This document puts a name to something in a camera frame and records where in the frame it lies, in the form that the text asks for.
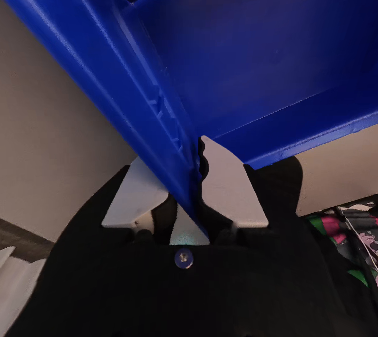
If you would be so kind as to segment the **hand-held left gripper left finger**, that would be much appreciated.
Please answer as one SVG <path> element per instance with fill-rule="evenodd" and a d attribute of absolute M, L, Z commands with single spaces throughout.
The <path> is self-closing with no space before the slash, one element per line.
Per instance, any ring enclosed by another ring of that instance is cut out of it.
<path fill-rule="evenodd" d="M 177 202 L 167 188 L 137 157 L 108 208 L 102 227 L 149 230 L 158 238 L 170 235 L 177 218 Z"/>

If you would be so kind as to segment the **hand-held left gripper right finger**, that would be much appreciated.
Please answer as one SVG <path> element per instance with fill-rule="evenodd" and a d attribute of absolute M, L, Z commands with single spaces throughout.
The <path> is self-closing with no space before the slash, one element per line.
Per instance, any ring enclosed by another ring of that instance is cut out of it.
<path fill-rule="evenodd" d="M 233 228 L 267 228 L 267 216 L 243 162 L 207 136 L 200 137 L 198 147 L 205 165 L 200 185 L 204 206 Z"/>

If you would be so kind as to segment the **blue plastic bin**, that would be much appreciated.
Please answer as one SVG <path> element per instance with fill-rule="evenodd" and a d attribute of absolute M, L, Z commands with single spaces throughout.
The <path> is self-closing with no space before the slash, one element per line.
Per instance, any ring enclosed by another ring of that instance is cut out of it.
<path fill-rule="evenodd" d="M 377 0 L 6 0 L 191 217 L 198 140 L 254 169 L 377 124 Z"/>

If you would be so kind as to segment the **colourful printed cloth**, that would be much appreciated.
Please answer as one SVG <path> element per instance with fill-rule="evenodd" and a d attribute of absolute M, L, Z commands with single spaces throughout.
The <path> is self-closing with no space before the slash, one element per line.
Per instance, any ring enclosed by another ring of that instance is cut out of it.
<path fill-rule="evenodd" d="M 302 217 L 309 222 L 331 248 L 336 258 L 343 258 L 345 271 L 366 287 L 370 287 L 360 259 L 364 259 L 377 284 L 377 194 L 327 208 Z"/>

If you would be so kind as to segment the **white flat object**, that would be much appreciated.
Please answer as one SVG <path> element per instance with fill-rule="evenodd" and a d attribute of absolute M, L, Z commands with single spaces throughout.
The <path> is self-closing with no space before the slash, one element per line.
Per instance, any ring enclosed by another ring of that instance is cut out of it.
<path fill-rule="evenodd" d="M 46 263 L 33 263 L 12 256 L 14 246 L 0 251 L 0 336 L 6 335 L 31 297 Z"/>

